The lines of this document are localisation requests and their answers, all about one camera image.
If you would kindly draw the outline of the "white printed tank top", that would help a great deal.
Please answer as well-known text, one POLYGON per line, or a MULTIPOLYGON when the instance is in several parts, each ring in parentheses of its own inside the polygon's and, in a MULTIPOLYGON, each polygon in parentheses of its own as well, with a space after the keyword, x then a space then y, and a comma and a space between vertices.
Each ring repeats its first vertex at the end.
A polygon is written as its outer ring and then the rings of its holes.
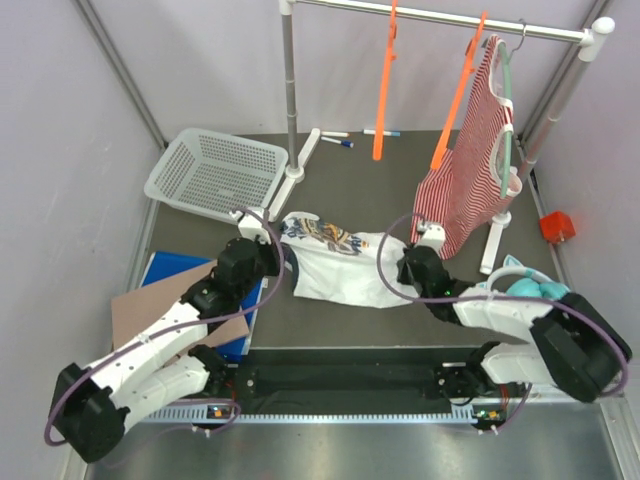
POLYGON ((285 216, 280 231, 296 297, 386 309, 418 296, 397 281, 405 244, 393 236, 350 233, 308 212, 285 216))

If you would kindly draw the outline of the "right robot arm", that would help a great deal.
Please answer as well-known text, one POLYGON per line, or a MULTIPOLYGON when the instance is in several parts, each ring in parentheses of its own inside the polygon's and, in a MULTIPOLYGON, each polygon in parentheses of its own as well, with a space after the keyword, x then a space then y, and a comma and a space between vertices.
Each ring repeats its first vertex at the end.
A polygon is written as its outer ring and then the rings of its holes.
POLYGON ((452 277, 424 245, 405 249, 397 266, 398 282, 415 288, 438 320, 519 339, 475 351, 466 380, 478 395, 529 383, 591 403, 627 377, 629 345, 584 296, 538 271, 510 265, 473 284, 452 277))

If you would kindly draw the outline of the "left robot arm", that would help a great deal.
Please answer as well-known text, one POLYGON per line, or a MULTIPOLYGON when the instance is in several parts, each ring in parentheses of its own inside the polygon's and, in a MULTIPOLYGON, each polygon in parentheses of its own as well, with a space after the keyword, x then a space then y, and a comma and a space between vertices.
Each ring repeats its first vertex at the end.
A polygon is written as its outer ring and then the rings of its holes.
POLYGON ((202 341, 225 322, 243 318, 242 301, 265 277, 282 279, 281 242, 235 238, 215 266, 159 318, 111 354, 57 376, 44 439, 87 463, 106 457, 149 414, 184 396, 216 396, 226 387, 222 358, 202 341))

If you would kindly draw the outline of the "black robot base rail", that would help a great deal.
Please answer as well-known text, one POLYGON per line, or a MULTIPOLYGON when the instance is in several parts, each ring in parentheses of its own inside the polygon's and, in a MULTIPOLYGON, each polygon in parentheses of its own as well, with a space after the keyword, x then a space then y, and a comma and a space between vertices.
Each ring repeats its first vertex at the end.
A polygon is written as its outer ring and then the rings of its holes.
POLYGON ((255 348, 227 363, 207 396, 237 401, 243 413, 444 413, 501 388, 471 362, 467 347, 255 348))

